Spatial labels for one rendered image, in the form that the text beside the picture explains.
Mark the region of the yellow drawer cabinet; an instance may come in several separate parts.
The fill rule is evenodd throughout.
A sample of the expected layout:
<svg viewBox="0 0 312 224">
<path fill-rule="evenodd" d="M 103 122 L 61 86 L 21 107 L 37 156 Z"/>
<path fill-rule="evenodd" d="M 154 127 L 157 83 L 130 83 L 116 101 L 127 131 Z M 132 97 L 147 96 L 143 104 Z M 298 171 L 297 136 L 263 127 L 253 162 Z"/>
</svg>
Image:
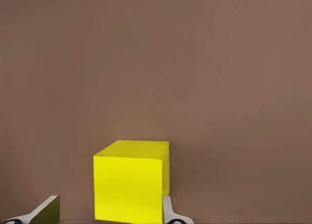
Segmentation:
<svg viewBox="0 0 312 224">
<path fill-rule="evenodd" d="M 168 141 L 117 140 L 93 157 L 95 219 L 162 224 L 170 193 Z"/>
</svg>

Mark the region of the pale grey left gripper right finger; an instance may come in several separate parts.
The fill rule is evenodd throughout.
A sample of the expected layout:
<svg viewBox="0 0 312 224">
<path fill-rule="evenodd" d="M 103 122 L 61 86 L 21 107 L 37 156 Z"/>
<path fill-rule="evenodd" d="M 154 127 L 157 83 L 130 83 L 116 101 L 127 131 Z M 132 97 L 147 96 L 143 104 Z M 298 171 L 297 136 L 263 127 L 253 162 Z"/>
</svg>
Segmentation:
<svg viewBox="0 0 312 224">
<path fill-rule="evenodd" d="M 164 224 L 194 224 L 194 221 L 186 216 L 174 213 L 170 196 L 163 196 Z"/>
</svg>

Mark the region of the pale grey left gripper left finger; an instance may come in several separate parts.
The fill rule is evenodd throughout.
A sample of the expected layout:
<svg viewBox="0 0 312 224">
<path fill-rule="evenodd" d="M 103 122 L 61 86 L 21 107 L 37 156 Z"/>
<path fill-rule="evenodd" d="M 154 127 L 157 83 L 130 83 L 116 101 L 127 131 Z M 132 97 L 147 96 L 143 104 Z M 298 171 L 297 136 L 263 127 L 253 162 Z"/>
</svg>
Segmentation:
<svg viewBox="0 0 312 224">
<path fill-rule="evenodd" d="M 60 197 L 52 195 L 31 213 L 13 217 L 1 224 L 59 224 Z"/>
</svg>

